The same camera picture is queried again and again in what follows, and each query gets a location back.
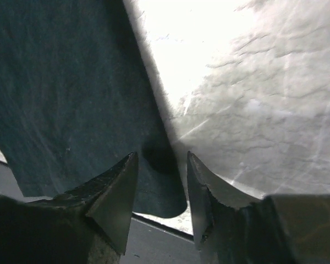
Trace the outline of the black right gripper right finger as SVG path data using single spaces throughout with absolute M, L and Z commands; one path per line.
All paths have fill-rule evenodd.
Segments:
M 248 195 L 192 152 L 187 181 L 202 263 L 330 263 L 330 195 Z

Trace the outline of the black t shirt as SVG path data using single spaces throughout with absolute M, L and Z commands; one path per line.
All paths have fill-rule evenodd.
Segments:
M 134 211 L 187 207 L 122 1 L 0 1 L 0 149 L 25 196 L 53 197 L 136 152 Z

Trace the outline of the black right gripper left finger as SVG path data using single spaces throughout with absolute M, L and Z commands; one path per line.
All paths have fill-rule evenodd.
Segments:
M 0 195 L 0 263 L 119 263 L 138 182 L 138 155 L 51 200 Z

